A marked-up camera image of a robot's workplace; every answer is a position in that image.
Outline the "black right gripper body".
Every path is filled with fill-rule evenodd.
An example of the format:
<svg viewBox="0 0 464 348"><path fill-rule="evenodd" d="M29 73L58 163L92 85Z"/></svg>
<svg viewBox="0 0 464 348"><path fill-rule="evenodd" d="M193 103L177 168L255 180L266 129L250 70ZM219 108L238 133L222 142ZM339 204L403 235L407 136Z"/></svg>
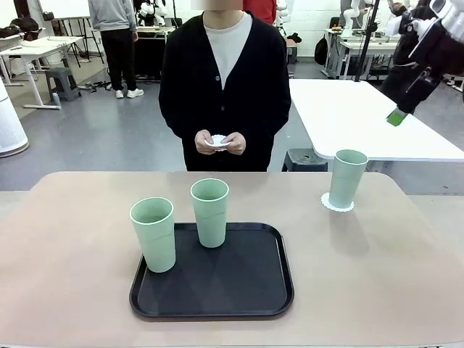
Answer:
<svg viewBox="0 0 464 348"><path fill-rule="evenodd" d="M396 109L407 114L425 101L442 80L442 71L435 67L401 67L397 73Z"/></svg>

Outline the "person's left hand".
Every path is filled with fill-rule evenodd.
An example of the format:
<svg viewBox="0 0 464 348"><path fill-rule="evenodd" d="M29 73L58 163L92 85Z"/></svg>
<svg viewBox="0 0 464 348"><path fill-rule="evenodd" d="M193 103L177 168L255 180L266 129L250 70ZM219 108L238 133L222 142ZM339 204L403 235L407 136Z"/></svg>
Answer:
<svg viewBox="0 0 464 348"><path fill-rule="evenodd" d="M225 144L225 150L234 155L242 155L247 147L244 136L239 132L234 132L226 136L222 141Z"/></svg>

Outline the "person's right hand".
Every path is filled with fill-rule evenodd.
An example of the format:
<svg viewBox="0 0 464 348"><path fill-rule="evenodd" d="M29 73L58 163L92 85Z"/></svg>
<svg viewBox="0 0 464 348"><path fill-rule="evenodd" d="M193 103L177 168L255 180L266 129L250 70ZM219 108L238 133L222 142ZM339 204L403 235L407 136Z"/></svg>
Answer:
<svg viewBox="0 0 464 348"><path fill-rule="evenodd" d="M210 144L213 143L211 134L208 130L201 130L195 136L195 146L198 153L203 155L212 155L216 152L213 146Z"/></svg>

